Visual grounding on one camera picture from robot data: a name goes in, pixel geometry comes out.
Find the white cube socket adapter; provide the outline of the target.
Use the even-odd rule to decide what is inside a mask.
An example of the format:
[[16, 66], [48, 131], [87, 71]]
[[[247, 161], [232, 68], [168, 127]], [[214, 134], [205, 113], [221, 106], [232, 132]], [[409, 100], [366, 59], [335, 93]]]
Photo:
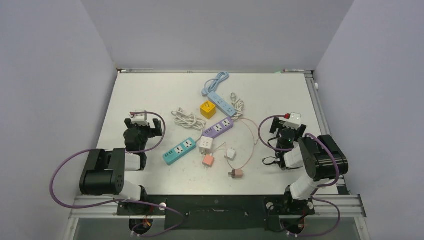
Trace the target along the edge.
[[214, 139], [207, 136], [202, 136], [198, 142], [198, 149], [202, 155], [208, 155], [212, 152]]

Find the purple power strip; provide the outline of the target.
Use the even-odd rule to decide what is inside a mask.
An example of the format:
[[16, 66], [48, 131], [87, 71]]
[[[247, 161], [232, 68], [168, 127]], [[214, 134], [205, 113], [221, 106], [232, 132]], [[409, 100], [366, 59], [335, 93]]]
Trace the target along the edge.
[[234, 126], [234, 121], [230, 117], [226, 117], [215, 125], [203, 131], [202, 136], [215, 139], [227, 132]]

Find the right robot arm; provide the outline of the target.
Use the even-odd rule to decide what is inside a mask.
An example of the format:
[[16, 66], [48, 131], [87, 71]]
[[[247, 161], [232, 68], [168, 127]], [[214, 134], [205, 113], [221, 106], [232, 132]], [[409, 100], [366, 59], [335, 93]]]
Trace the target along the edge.
[[320, 188], [335, 185], [349, 170], [347, 157], [332, 136], [312, 136], [298, 119], [293, 113], [283, 119], [272, 118], [270, 133], [275, 134], [276, 144], [267, 144], [275, 152], [273, 164], [281, 170], [305, 170], [268, 208], [273, 215], [313, 215], [313, 195]]

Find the yellow cube socket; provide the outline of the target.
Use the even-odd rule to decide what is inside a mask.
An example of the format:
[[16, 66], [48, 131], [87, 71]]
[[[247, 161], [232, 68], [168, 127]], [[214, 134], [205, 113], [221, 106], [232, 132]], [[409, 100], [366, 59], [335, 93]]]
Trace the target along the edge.
[[201, 104], [199, 109], [200, 109], [201, 115], [208, 120], [210, 120], [217, 112], [216, 105], [209, 100]]

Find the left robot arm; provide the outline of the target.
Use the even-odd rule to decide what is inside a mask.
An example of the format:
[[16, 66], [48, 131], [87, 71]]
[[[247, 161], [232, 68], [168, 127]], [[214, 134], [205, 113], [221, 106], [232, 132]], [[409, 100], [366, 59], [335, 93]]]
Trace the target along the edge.
[[90, 150], [79, 181], [83, 195], [111, 196], [130, 200], [129, 208], [136, 215], [148, 211], [147, 191], [142, 185], [125, 180], [126, 172], [139, 172], [146, 168], [146, 149], [150, 138], [163, 135], [162, 123], [154, 118], [154, 127], [145, 120], [124, 120], [124, 148]]

